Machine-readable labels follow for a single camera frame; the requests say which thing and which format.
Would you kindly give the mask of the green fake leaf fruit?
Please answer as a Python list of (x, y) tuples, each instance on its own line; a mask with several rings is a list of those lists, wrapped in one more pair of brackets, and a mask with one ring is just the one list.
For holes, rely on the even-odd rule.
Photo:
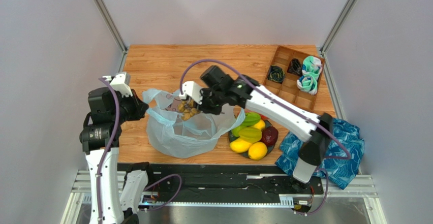
[(261, 115), (256, 112), (247, 112), (245, 113), (245, 118), (241, 125), (243, 126), (253, 126), (257, 124), (261, 120)]

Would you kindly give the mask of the light blue plastic bag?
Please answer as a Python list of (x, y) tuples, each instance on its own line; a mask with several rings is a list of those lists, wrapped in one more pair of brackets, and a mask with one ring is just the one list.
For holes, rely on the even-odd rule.
[(179, 112), (166, 109), (176, 102), (178, 95), (178, 91), (168, 93), (155, 88), (142, 93), (145, 103), (157, 104), (147, 110), (149, 143), (165, 155), (189, 158), (212, 151), (219, 138), (245, 120), (243, 109), (235, 117), (234, 107), (223, 105), (219, 115), (200, 113), (184, 121)]

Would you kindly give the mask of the yellow green star fruit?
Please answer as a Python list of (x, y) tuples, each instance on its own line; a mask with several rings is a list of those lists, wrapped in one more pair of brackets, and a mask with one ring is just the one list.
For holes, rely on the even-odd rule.
[(250, 143), (259, 142), (262, 138), (262, 131), (255, 127), (245, 127), (238, 134), (241, 139)]

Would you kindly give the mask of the yellow fake pear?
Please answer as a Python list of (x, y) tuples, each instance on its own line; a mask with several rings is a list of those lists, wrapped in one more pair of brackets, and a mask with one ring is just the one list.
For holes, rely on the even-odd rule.
[(263, 120), (259, 120), (257, 123), (252, 125), (253, 128), (256, 128), (260, 131), (263, 131), (266, 128), (266, 122)]

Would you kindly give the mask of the dark red fake fruit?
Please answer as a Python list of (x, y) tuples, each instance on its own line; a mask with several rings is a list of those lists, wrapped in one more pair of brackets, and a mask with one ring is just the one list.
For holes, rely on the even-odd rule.
[(279, 137), (278, 130), (273, 127), (267, 127), (262, 131), (262, 137), (260, 142), (264, 143), (266, 146), (270, 147), (276, 144)]

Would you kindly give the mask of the yellow fake lemon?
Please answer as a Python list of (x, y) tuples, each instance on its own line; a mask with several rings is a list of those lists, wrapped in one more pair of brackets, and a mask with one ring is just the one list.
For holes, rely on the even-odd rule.
[(262, 142), (254, 143), (248, 150), (248, 157), (252, 160), (259, 161), (268, 153), (267, 146)]

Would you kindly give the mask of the green fake pear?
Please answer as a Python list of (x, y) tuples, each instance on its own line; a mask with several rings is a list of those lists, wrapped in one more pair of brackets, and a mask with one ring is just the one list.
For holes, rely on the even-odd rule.
[(240, 126), (238, 126), (238, 127), (233, 128), (233, 129), (231, 130), (231, 134), (232, 134), (232, 136), (238, 138), (238, 137), (239, 137), (239, 132), (240, 132), (242, 129), (246, 128), (246, 127), (247, 127), (247, 126), (245, 126), (245, 125), (240, 125)]

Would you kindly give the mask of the yellow fake mango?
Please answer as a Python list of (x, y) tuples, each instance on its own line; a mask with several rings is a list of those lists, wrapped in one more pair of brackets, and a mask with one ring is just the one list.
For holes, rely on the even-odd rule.
[(229, 144), (230, 149), (235, 153), (247, 152), (252, 145), (253, 143), (245, 141), (242, 138), (237, 138)]

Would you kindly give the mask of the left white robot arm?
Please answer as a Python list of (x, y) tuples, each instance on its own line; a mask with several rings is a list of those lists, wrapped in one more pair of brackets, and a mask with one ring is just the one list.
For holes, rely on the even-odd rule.
[(138, 223), (138, 207), (142, 192), (154, 182), (148, 162), (129, 165), (120, 184), (117, 174), (119, 136), (126, 121), (141, 120), (148, 104), (132, 89), (108, 87), (88, 94), (87, 114), (79, 139), (90, 172), (90, 223)]

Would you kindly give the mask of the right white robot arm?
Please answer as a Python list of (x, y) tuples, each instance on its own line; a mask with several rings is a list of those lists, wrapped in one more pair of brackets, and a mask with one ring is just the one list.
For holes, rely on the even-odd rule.
[(217, 114), (225, 104), (240, 106), (270, 118), (301, 140), (303, 144), (292, 177), (300, 183), (309, 183), (331, 142), (332, 116), (300, 109), (249, 76), (240, 75), (234, 80), (218, 66), (210, 66), (200, 79), (207, 86), (200, 91), (203, 112)]

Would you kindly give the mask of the dark rolled sock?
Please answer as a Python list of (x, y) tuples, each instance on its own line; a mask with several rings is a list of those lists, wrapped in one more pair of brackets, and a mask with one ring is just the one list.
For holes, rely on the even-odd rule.
[(271, 65), (268, 72), (267, 80), (282, 84), (284, 79), (285, 72), (283, 71), (283, 69), (279, 66)]

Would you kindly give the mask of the dark blue ceramic plate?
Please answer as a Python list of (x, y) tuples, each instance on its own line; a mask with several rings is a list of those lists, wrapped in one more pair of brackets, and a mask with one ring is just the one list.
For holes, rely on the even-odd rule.
[(268, 120), (262, 119), (254, 125), (240, 125), (228, 134), (230, 149), (254, 161), (269, 155), (278, 137), (278, 130)]

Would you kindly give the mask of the wooden compartment tray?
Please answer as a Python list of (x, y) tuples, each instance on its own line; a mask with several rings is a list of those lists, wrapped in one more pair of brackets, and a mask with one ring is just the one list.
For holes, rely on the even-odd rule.
[(316, 95), (299, 90), (296, 84), (299, 77), (288, 72), (292, 59), (296, 58), (299, 62), (302, 62), (310, 55), (320, 56), (318, 49), (313, 45), (278, 45), (269, 68), (278, 67), (278, 71), (284, 72), (284, 79), (282, 82), (275, 82), (269, 80), (269, 76), (266, 75), (263, 84), (280, 98), (301, 109), (306, 109), (317, 114), (322, 114), (323, 112), (334, 114), (334, 107), (324, 72), (319, 77)]

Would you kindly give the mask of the black rolled sock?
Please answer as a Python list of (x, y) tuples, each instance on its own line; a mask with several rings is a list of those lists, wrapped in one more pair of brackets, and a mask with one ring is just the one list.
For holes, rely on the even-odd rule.
[(296, 58), (291, 59), (289, 67), (287, 69), (289, 74), (296, 75), (298, 77), (302, 76), (302, 64)]

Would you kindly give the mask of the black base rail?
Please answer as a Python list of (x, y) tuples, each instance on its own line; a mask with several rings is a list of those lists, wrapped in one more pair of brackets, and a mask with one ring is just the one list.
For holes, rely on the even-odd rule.
[(277, 166), (150, 164), (150, 169), (151, 183), (170, 174), (181, 176), (151, 187), (162, 202), (273, 204), (280, 202), (280, 195), (309, 198), (324, 193), (319, 177), (301, 189)]

